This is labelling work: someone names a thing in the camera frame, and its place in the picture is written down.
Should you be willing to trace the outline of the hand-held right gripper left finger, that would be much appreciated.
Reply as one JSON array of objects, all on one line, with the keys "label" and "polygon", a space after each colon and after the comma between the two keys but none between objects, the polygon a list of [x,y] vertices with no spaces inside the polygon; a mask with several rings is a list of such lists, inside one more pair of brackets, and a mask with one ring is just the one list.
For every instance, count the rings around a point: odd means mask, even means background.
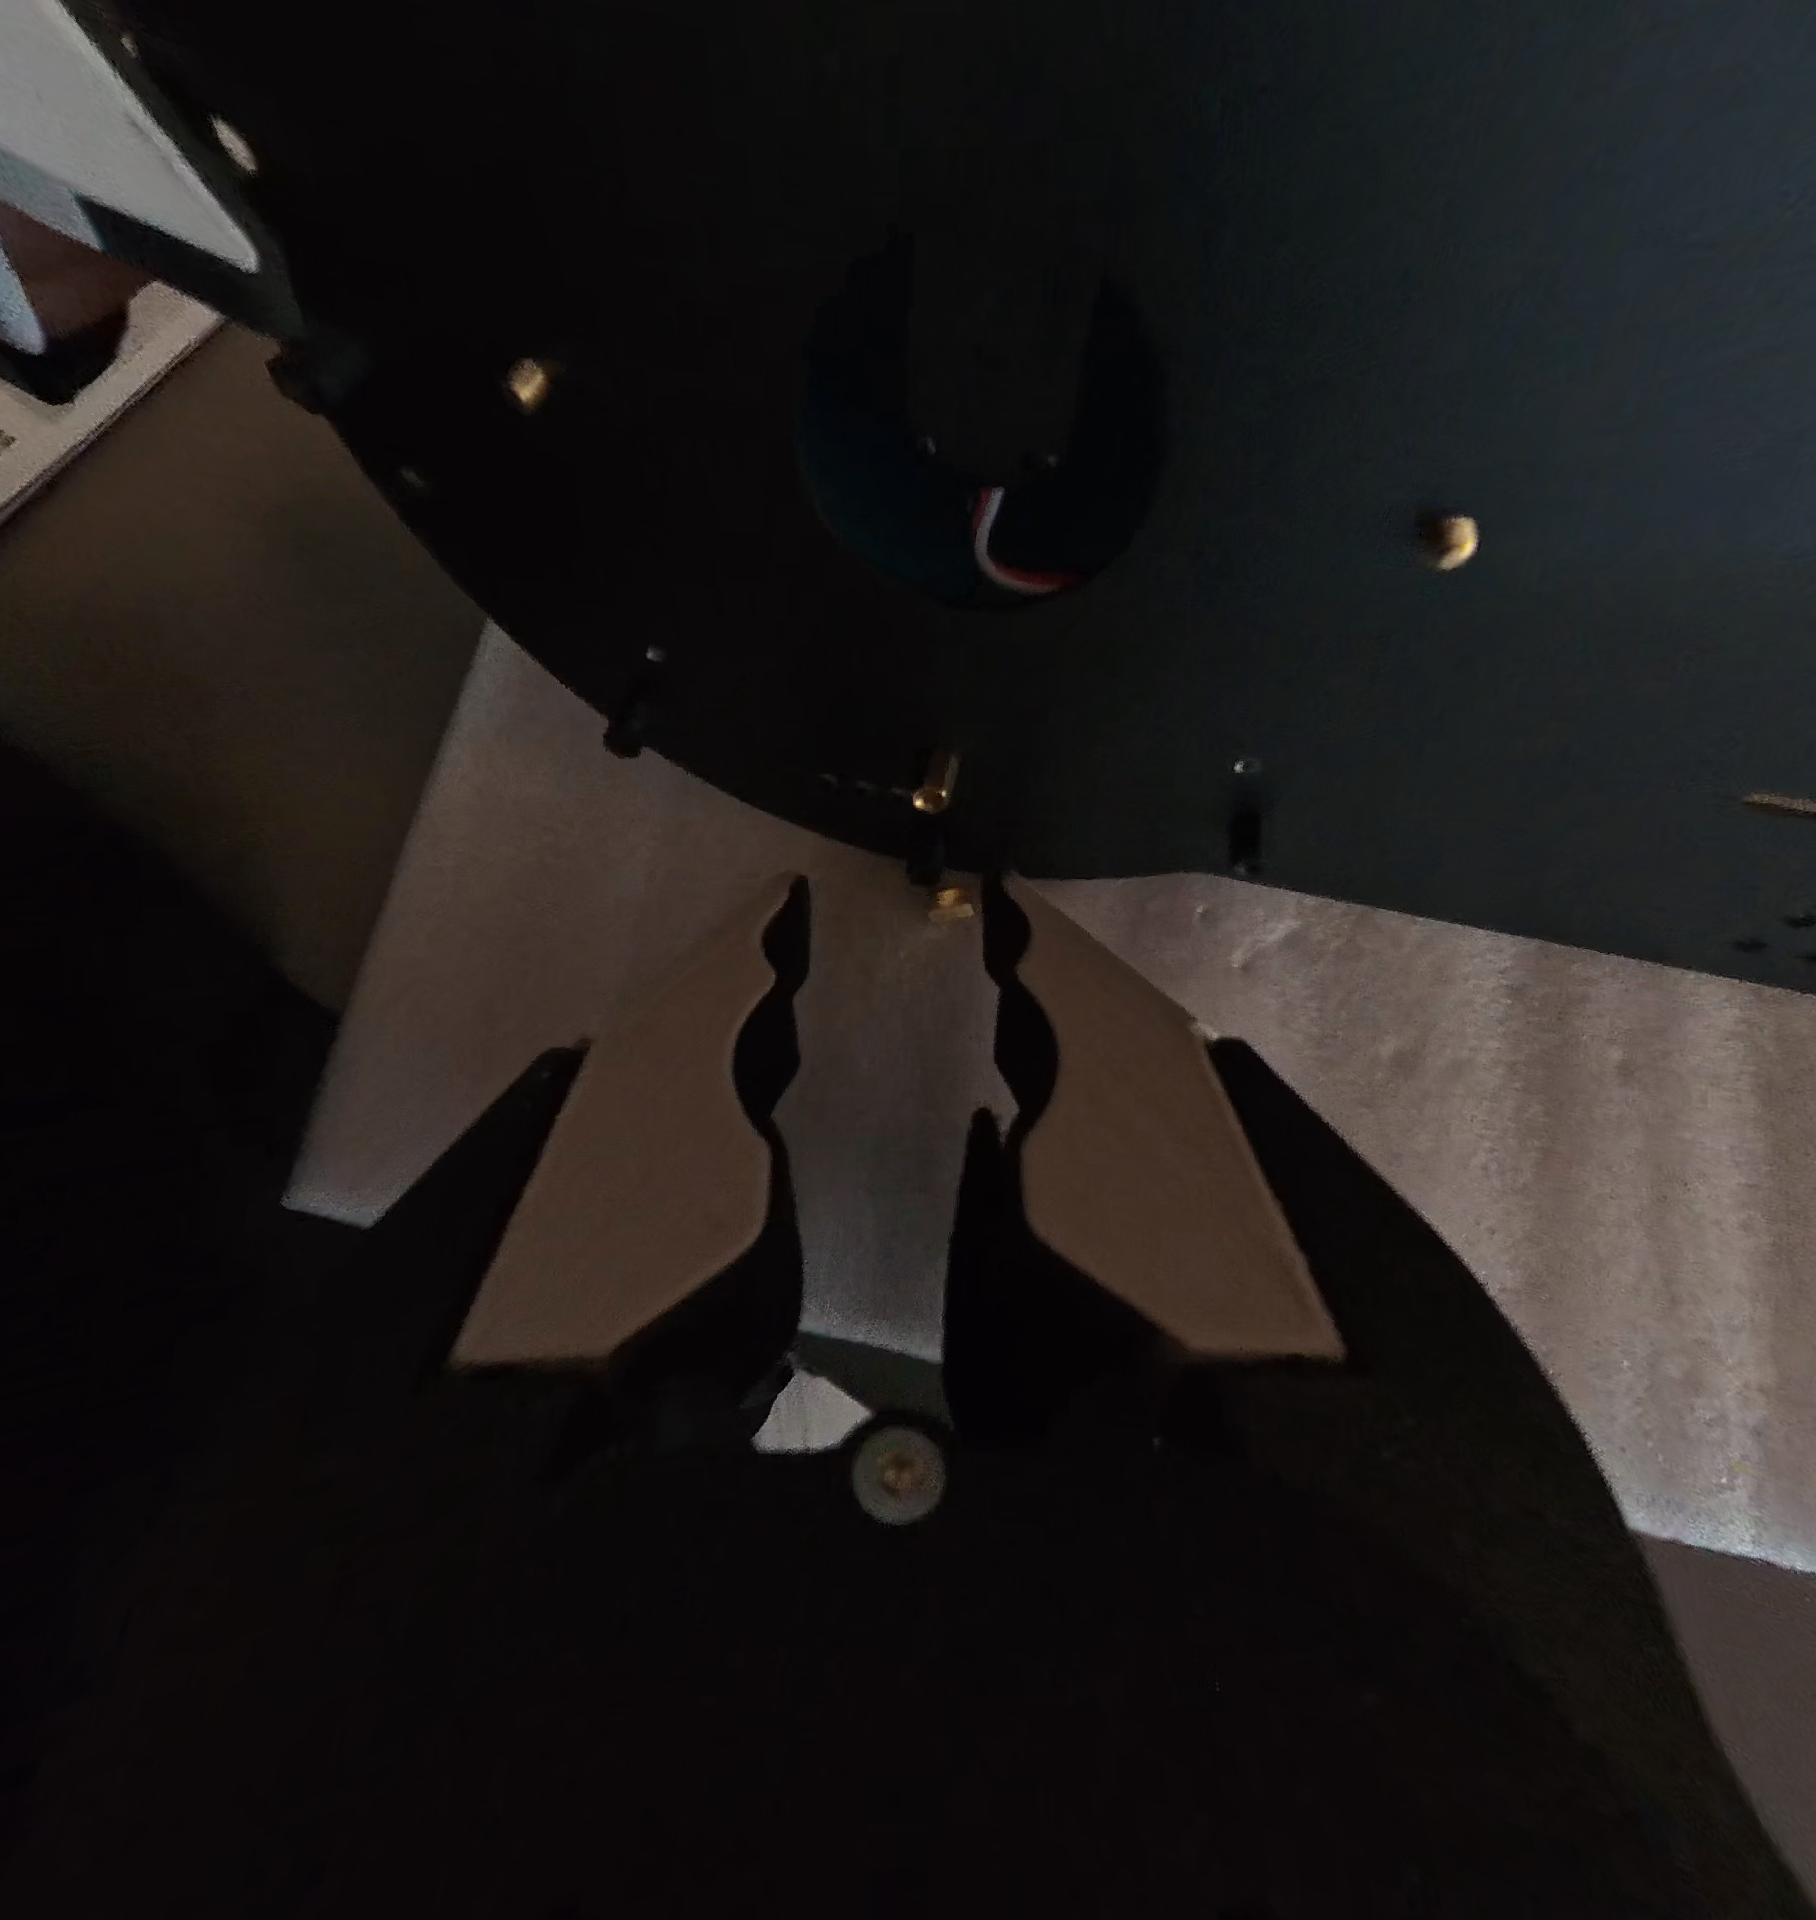
[{"label": "hand-held right gripper left finger", "polygon": [[802,1335],[778,1107],[810,880],[767,875],[589,1043],[447,1374],[565,1382],[606,1430],[753,1430]]}]

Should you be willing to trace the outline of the blue toy robot arm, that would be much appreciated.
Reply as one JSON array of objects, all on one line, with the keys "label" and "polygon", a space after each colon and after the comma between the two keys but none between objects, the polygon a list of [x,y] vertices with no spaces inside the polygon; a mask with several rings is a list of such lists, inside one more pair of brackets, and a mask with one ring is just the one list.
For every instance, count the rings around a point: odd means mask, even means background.
[{"label": "blue toy robot arm", "polygon": [[1816,994],[1809,4],[129,4],[281,371],[837,842]]}]

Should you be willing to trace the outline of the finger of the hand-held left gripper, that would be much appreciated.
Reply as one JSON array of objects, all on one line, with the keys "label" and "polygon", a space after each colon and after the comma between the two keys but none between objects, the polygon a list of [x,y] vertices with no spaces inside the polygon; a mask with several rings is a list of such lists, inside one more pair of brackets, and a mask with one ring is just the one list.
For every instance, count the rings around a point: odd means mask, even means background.
[{"label": "finger of the hand-held left gripper", "polygon": [[157,80],[118,4],[0,0],[0,147],[48,181],[34,224],[259,333],[302,333],[249,141]]}]

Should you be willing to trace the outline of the white foam sheet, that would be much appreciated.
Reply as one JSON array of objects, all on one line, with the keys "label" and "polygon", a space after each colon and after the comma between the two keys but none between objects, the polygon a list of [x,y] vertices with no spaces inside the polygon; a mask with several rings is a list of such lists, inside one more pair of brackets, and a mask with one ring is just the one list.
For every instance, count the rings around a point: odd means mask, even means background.
[{"label": "white foam sheet", "polygon": [[[287,1199],[367,1228],[539,1047],[810,875],[778,1122],[804,1329],[935,1355],[974,1111],[969,919],[606,721],[501,629],[447,703]],[[1643,1535],[1816,1573],[1816,998],[1225,875],[1046,880],[1249,1036],[1490,1291]]]}]

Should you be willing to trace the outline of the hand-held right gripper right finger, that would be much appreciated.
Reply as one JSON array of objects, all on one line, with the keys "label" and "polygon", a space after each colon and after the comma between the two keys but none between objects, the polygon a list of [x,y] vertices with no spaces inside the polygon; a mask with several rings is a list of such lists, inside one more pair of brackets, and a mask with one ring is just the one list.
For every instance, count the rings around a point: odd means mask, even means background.
[{"label": "hand-held right gripper right finger", "polygon": [[1022,875],[986,880],[994,1069],[944,1254],[944,1407],[1062,1430],[1151,1377],[1344,1366],[1345,1341],[1208,1032]]}]

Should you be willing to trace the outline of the instruction booklet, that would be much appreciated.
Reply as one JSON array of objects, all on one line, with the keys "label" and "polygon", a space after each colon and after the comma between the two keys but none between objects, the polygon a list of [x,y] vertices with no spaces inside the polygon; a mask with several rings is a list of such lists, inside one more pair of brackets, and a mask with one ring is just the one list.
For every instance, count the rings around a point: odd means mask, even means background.
[{"label": "instruction booklet", "polygon": [[0,522],[34,500],[81,450],[141,406],[223,320],[181,292],[141,292],[118,358],[65,404],[19,388],[0,371]]}]

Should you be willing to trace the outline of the person's left hand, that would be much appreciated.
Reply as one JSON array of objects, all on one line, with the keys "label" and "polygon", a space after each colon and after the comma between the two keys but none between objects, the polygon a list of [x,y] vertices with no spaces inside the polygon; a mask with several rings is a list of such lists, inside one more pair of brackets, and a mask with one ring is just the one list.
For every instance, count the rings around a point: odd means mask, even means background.
[{"label": "person's left hand", "polygon": [[0,246],[48,339],[104,323],[150,287],[145,266],[91,251],[7,203],[0,203]]}]

